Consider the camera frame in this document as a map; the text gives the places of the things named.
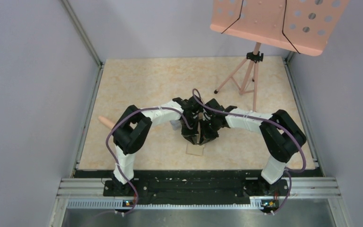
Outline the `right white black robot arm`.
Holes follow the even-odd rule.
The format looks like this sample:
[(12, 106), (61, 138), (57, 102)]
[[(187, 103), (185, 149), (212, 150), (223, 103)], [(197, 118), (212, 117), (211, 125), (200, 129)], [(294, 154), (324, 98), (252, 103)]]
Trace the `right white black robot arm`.
[(264, 195), (271, 195), (277, 189), (277, 181), (286, 170), (287, 163), (295, 153), (300, 153), (302, 167), (295, 170), (301, 173), (306, 168), (306, 158), (302, 146), (307, 138), (300, 127), (295, 123), (285, 110), (277, 110), (275, 113), (258, 113), (246, 111), (235, 106), (229, 106), (224, 110), (202, 104), (208, 113), (210, 120), (217, 119), (217, 123), (211, 123), (217, 127), (244, 129), (262, 135), (270, 157), (261, 171), (262, 179), (258, 182), (259, 191)]

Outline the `clear acrylic card box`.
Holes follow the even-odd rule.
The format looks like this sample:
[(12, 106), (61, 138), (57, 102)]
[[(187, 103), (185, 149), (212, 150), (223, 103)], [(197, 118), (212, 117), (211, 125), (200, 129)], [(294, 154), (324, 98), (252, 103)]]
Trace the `clear acrylic card box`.
[(179, 120), (170, 121), (170, 124), (174, 131), (180, 131), (182, 129), (182, 123)]

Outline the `pink music stand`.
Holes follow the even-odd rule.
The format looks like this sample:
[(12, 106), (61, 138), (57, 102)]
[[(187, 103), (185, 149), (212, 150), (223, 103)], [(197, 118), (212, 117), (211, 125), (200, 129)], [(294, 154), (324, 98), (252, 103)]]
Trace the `pink music stand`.
[(348, 5), (347, 0), (215, 0), (211, 30), (254, 41), (240, 94), (258, 82), (262, 44), (319, 56)]

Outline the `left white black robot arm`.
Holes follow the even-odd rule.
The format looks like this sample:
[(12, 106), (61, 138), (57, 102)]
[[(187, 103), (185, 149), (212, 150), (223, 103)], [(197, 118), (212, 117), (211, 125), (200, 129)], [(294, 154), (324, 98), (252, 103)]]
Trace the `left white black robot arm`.
[(199, 145), (199, 114), (202, 111), (203, 107), (193, 97), (177, 97), (163, 105), (143, 109), (130, 105), (112, 128), (117, 164), (113, 172), (115, 190), (120, 195), (131, 193), (135, 154), (144, 145), (151, 128), (176, 121), (181, 124), (184, 139)]

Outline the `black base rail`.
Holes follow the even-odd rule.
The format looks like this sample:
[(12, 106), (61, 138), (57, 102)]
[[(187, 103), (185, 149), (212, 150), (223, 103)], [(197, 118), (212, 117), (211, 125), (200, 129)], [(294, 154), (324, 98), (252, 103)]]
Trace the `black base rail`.
[(248, 204), (251, 196), (272, 199), (287, 194), (288, 180), (268, 184), (260, 170), (136, 170), (122, 185), (112, 170), (77, 170), (75, 178), (100, 178), (104, 197), (133, 197), (138, 205), (227, 205)]

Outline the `pink wooden cylinder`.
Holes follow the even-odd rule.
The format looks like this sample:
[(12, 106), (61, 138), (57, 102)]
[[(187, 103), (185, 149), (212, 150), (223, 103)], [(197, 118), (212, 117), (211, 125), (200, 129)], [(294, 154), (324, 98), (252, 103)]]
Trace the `pink wooden cylinder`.
[(111, 120), (109, 120), (108, 118), (106, 118), (104, 116), (98, 116), (98, 120), (102, 125), (104, 125), (108, 129), (112, 129), (115, 126), (114, 122), (112, 122)]

